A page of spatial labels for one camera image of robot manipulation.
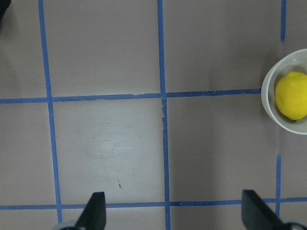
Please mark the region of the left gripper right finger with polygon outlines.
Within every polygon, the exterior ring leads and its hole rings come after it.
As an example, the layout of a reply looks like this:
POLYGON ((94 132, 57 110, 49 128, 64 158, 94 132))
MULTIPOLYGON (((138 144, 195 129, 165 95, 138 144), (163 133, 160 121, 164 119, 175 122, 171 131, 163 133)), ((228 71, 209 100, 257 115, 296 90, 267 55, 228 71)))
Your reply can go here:
POLYGON ((284 223, 254 190, 242 191, 241 219, 247 230, 279 230, 284 223))

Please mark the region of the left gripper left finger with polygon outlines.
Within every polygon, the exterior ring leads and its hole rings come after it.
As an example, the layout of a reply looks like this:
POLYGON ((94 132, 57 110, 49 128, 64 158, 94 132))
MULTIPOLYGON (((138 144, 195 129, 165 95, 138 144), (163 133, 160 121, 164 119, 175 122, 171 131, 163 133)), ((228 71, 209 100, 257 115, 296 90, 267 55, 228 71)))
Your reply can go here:
POLYGON ((75 230, 104 230, 106 226, 106 201, 104 192, 95 192, 79 216, 75 230))

